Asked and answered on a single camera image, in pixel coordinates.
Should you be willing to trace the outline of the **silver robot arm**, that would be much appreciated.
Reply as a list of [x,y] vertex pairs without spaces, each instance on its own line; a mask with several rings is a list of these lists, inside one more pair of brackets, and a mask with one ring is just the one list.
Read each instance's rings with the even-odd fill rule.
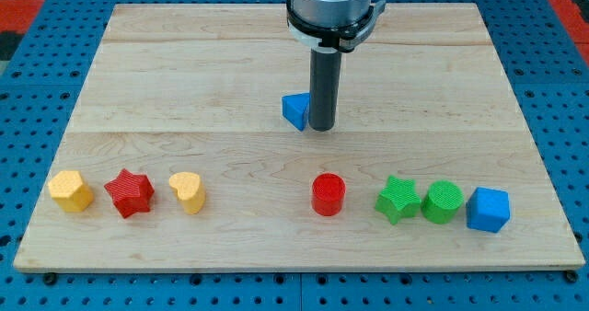
[[284,0],[293,36],[320,53],[353,52],[367,40],[385,11],[380,0]]

